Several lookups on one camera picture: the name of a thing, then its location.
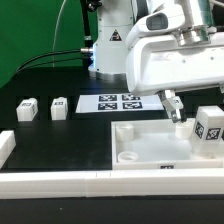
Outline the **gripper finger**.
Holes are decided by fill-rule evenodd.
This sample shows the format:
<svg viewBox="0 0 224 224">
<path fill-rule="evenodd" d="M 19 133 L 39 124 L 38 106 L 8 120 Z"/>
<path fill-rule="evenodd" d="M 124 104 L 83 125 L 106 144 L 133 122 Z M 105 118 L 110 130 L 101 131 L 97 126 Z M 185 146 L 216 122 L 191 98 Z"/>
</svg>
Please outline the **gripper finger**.
<svg viewBox="0 0 224 224">
<path fill-rule="evenodd" d="M 185 122 L 184 105 L 174 90 L 163 90 L 158 93 L 160 101 L 168 117 L 174 122 Z"/>
</svg>

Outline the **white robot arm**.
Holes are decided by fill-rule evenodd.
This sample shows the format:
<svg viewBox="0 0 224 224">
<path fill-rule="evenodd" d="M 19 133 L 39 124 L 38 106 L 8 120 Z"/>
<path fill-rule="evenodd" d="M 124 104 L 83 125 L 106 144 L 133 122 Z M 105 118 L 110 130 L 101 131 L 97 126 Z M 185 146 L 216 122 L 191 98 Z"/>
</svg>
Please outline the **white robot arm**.
<svg viewBox="0 0 224 224">
<path fill-rule="evenodd" d="M 157 94 L 168 116 L 184 122 L 177 92 L 224 89 L 224 31 L 218 0 L 87 0 L 98 16 L 92 76 L 123 77 L 136 96 Z"/>
</svg>

